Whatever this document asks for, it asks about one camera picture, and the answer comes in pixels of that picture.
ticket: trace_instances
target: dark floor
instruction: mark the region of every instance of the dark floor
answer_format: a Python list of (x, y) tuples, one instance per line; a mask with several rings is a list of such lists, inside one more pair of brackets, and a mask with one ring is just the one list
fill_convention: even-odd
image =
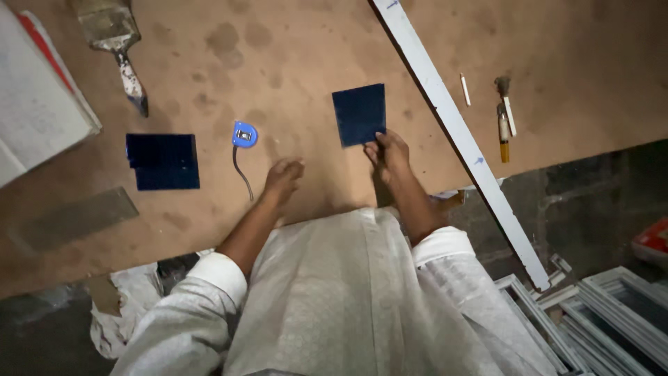
[[(544, 263), (556, 252), (575, 278), (621, 264), (655, 278), (661, 272), (636, 261), (629, 242), (668, 215), (666, 187), (668, 140), (513, 176), (502, 190)], [(450, 219), (493, 279), (526, 279), (476, 191)], [(1, 301), (0, 375), (107, 375), (114, 362), (93, 348), (90, 308), (80, 285)]]

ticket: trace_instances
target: wire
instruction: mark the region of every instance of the wire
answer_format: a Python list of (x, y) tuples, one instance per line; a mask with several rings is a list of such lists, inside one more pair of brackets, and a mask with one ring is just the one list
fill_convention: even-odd
[(236, 145), (232, 148), (232, 163), (234, 163), (234, 168), (239, 173), (239, 175), (241, 175), (241, 178), (244, 179), (244, 181), (246, 182), (246, 187), (248, 187), (248, 195), (250, 196), (250, 200), (252, 201), (253, 200), (253, 190), (251, 189), (251, 185), (248, 183), (248, 179), (246, 179), (246, 177), (244, 176), (244, 173), (241, 172), (241, 170), (239, 169), (239, 166), (236, 164), (236, 150), (237, 149), (238, 149), (238, 146), (236, 146)]

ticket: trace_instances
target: hand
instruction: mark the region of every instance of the hand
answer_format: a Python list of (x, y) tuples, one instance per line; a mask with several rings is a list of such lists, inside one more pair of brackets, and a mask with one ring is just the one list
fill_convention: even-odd
[(299, 188), (297, 180), (302, 176), (304, 176), (302, 158), (284, 158), (276, 162), (267, 173), (267, 182), (261, 201), (268, 200), (281, 208)]
[(378, 169), (385, 184), (391, 186), (413, 175), (408, 163), (408, 145), (394, 131), (376, 132), (376, 140), (364, 144), (364, 153)]

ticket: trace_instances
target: paintbrush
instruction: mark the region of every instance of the paintbrush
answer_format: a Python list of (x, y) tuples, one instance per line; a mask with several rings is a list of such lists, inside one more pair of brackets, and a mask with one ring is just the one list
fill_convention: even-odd
[(128, 49), (139, 41), (137, 25), (124, 0), (71, 0), (83, 27), (83, 36), (93, 50), (111, 52), (121, 71), (123, 87), (128, 99), (148, 117), (146, 91), (132, 69)]
[(508, 97), (510, 95), (510, 77), (497, 77), (494, 83), (496, 84), (496, 89), (499, 91), (503, 104), (506, 107), (506, 115), (508, 115), (508, 124), (510, 125), (510, 136), (515, 137), (517, 135), (517, 128), (515, 128), (515, 119), (512, 117), (510, 98)]

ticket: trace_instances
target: white kurta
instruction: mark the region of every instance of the white kurta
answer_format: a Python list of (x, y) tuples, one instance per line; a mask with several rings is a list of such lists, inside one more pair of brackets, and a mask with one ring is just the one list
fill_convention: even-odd
[(465, 232), (444, 227), (411, 250), (382, 209), (273, 231), (248, 293), (232, 260), (203, 257), (112, 375), (207, 375), (222, 363), (225, 375), (556, 374)]

